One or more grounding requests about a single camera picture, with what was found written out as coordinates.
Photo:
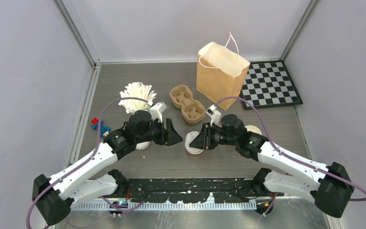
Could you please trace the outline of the white plastic cup lid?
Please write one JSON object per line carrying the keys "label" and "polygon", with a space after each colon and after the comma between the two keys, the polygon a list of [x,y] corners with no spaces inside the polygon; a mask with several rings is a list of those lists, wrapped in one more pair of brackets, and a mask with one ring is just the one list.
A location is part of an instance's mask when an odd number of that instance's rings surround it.
{"label": "white plastic cup lid", "polygon": [[197,131],[191,131],[189,132],[185,137],[185,148],[190,147],[190,143],[199,135],[199,132]]}

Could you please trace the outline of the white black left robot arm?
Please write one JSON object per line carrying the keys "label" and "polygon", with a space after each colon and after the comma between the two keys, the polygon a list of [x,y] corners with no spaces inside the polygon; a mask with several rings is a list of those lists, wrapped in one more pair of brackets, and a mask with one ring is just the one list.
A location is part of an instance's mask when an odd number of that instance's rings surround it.
{"label": "white black left robot arm", "polygon": [[75,164],[50,177],[37,176],[33,181],[32,201],[47,225],[61,222],[72,208],[91,199],[110,194],[123,197],[127,185],[117,170],[91,182],[87,179],[135,151],[137,144],[151,141],[160,146],[173,146],[183,139],[170,118],[163,123],[141,110],[130,116],[121,128],[100,140],[98,146]]}

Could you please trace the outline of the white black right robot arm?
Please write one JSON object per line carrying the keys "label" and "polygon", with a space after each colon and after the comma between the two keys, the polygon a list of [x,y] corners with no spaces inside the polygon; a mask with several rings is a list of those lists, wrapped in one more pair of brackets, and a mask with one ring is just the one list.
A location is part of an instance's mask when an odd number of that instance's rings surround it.
{"label": "white black right robot arm", "polygon": [[234,114],[225,115],[222,125],[204,123],[199,135],[189,147],[212,150],[218,145],[234,146],[245,158],[270,164],[287,174],[261,168],[250,186],[260,196],[268,192],[286,193],[315,204],[322,212],[340,218],[349,203],[354,188],[346,169],[339,163],[330,166],[310,161],[280,147],[272,146],[267,137],[247,130]]}

